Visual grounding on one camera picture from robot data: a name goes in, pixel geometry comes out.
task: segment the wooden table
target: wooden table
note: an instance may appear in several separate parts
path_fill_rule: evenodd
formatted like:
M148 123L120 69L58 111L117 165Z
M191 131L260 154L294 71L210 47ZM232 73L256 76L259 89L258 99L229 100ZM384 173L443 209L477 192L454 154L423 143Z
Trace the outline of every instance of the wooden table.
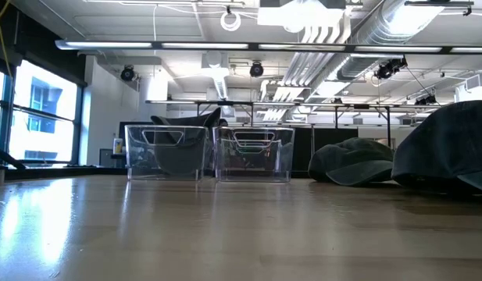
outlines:
M0 280L482 280L482 197L395 185L0 187Z

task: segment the white ceiling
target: white ceiling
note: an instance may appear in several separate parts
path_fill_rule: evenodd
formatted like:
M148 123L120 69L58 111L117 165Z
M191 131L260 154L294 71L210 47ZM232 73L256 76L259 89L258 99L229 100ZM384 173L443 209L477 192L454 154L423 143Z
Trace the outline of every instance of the white ceiling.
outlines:
M362 0L364 8L354 14L353 24L357 24L361 16L367 14L379 0ZM482 0L474 0L473 12L482 12ZM68 39L99 40L153 40L152 14L153 7L125 6L116 3L86 3L83 0L14 0L13 3L27 15L35 18L59 36ZM256 0L249 1L248 6L258 5ZM177 7L191 11L188 7ZM222 8L198 7L201 12L219 11ZM256 9L245 9L256 12ZM201 36L195 15L176 12L158 7L156 14L156 37L159 41L261 41L287 42L298 41L297 34L291 34L282 27L261 27L256 20L242 17L241 27L235 32L225 31L220 26L221 14L200 15L199 20L204 31ZM71 27L59 18L61 16ZM482 16L438 16L425 30L417 34L409 43L413 44L482 44ZM117 52L107 55L154 55L153 52ZM194 76L201 67L201 52L157 52L157 56L168 65L185 92L205 92L213 87L208 77ZM260 79L249 78L249 65L253 60L261 60L265 67L265 75L284 75L289 65L291 53L276 52L231 52L230 64L237 66L235 74L229 76L229 87L259 88ZM408 55L409 67L419 77L423 86L442 82L439 89L439 100L451 100L454 90L447 87L448 79L440 78L439 69L446 71L446 76L456 76L467 70L482 69L482 55L450 56L450 55ZM397 80L380 85L380 94L392 97L388 101L397 101L407 94L422 90L413 80L409 72L395 76ZM354 96L367 100L378 95L378 87L368 83L354 83L348 90L351 94L345 97L353 100Z

